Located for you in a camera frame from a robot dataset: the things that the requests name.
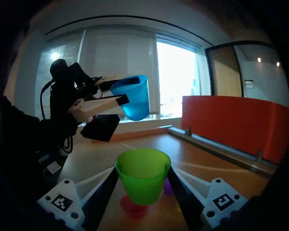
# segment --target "window blind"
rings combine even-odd
[[[150,114],[159,114],[158,61],[154,32],[118,26],[86,29],[79,64],[91,77],[111,74],[122,77],[147,76]],[[111,92],[107,92],[103,97],[111,95]],[[103,114],[125,115],[120,107]]]

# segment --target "black sleeve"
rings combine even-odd
[[[70,114],[56,121],[39,120],[12,106],[6,97],[2,101],[3,136],[15,150],[44,151],[76,133],[78,123]]]

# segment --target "orange panel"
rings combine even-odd
[[[184,96],[182,129],[279,163],[289,143],[289,108],[229,96]]]

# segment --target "wooden table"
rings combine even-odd
[[[166,127],[117,134],[109,143],[93,141],[76,145],[66,160],[60,179],[69,178],[77,183],[109,168],[125,151],[153,148],[169,155],[173,168],[178,167],[208,182],[220,177],[247,199],[259,195],[267,184],[268,178],[174,137],[167,130]],[[158,202],[149,206],[144,218],[133,219],[120,207],[124,195],[126,192],[119,179],[98,230],[188,230],[175,196],[162,195]]]

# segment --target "white wall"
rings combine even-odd
[[[282,67],[265,62],[240,62],[242,79],[253,80],[254,88],[244,86],[244,97],[262,99],[289,107],[289,88]]]
[[[40,17],[34,26],[43,33],[46,33],[75,20],[102,15],[135,15],[154,18],[183,27],[207,39],[214,45],[230,42],[229,36],[219,26],[214,24],[201,12],[179,0],[66,0],[62,1],[53,10],[45,13],[43,17]],[[90,22],[84,21],[69,25],[65,29],[59,29],[53,34],[89,25],[104,24],[103,21],[105,20],[107,24],[128,23],[124,18],[93,19]],[[141,24],[137,19],[130,18],[129,22],[133,25]],[[146,20],[146,23],[148,26],[153,27],[157,24],[163,25],[165,30],[172,30],[172,32],[180,30],[158,22]],[[186,36],[206,47],[210,46],[194,35],[187,33]]]
[[[34,30],[28,37],[30,40],[27,41],[26,49],[22,53],[18,69],[13,73],[15,79],[14,105],[24,113],[34,116],[35,81],[45,36],[40,31]]]

